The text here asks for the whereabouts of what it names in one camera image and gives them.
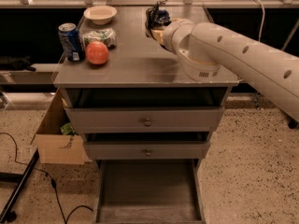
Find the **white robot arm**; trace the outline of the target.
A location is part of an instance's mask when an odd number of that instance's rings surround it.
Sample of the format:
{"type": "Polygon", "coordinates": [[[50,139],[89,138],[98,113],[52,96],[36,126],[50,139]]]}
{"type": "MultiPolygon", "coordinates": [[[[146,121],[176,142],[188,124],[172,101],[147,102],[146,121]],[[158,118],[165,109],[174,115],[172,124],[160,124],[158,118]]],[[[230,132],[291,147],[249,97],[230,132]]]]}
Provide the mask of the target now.
{"type": "Polygon", "coordinates": [[[298,57],[211,22],[178,19],[147,35],[177,56],[189,78],[211,81],[225,67],[299,121],[298,57]]]}

